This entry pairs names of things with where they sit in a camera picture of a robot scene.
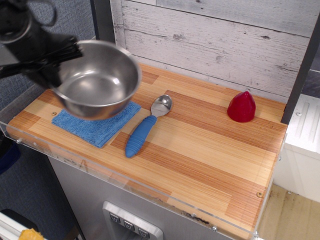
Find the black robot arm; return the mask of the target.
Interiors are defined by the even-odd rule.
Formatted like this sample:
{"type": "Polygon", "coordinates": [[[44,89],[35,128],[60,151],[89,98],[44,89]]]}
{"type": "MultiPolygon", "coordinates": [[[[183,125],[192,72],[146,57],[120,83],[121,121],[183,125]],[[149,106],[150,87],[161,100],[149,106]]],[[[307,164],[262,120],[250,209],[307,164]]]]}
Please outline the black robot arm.
{"type": "Polygon", "coordinates": [[[61,85],[60,64],[82,57],[75,36],[51,33],[57,21],[57,9],[49,0],[52,19],[42,23],[26,0],[0,2],[0,77],[23,74],[45,89],[61,85]]]}

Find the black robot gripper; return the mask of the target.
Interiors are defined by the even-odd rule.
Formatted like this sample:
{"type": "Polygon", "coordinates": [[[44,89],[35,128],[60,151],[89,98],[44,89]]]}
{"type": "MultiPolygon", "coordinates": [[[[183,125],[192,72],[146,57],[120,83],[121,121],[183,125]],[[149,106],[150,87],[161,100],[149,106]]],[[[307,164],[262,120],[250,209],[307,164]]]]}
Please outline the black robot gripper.
{"type": "Polygon", "coordinates": [[[83,56],[74,36],[47,32],[37,23],[2,23],[0,43],[0,77],[23,74],[45,89],[62,84],[62,62],[83,56]]]}

